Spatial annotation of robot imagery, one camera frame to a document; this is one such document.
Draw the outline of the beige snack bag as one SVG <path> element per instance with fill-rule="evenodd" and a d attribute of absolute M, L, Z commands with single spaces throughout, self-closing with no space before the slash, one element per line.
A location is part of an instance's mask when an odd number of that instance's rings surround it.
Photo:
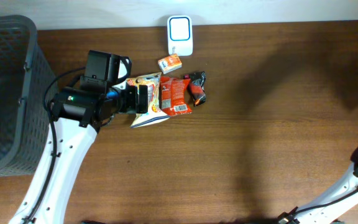
<path fill-rule="evenodd" d="M 160 109 L 159 104 L 161 75 L 161 72 L 157 72 L 126 79 L 126 83 L 130 86 L 136 86 L 137 88 L 140 88 L 141 85 L 147 86 L 147 112 L 137 113 L 135 120 L 131 124 L 131 128 L 161 123 L 169 118 L 169 115 Z"/>

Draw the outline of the red snack bag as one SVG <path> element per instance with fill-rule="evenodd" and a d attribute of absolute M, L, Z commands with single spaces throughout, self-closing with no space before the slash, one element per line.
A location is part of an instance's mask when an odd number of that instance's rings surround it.
<path fill-rule="evenodd" d="M 192 113 L 191 108 L 185 102 L 185 91 L 190 83 L 189 79 L 177 79 L 162 76 L 161 87 L 161 109 L 169 116 Z"/>

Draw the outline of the orange snack packet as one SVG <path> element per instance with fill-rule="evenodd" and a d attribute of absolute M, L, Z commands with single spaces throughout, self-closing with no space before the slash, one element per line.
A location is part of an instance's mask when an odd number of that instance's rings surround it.
<path fill-rule="evenodd" d="M 172 54 L 168 57 L 158 60 L 158 65 L 163 74 L 167 74 L 174 70 L 177 70 L 182 67 L 182 62 L 178 54 Z"/>

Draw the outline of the hex wrench set packet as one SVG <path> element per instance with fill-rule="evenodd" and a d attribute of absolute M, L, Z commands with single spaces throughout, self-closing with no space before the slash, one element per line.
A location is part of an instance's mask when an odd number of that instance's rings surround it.
<path fill-rule="evenodd" d="M 206 93 L 204 90 L 206 73 L 204 71 L 190 73 L 184 75 L 183 78 L 190 80 L 188 90 L 193 98 L 194 106 L 202 105 L 206 101 Z"/>

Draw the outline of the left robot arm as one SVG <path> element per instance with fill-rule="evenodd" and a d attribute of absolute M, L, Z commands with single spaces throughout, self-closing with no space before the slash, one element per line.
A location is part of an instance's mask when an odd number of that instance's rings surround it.
<path fill-rule="evenodd" d="M 43 98 L 48 136 L 30 187 L 11 223 L 63 223 L 76 176 L 100 129 L 116 114 L 147 112 L 147 87 L 130 86 L 129 57 L 91 50 L 80 75 Z"/>

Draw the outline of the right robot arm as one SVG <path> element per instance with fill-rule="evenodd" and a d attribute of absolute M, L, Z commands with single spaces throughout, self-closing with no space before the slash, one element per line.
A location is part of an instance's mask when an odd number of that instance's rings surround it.
<path fill-rule="evenodd" d="M 310 203 L 282 213 L 276 223 L 334 223 L 337 218 L 358 204 L 358 147 L 352 153 L 345 174 Z"/>

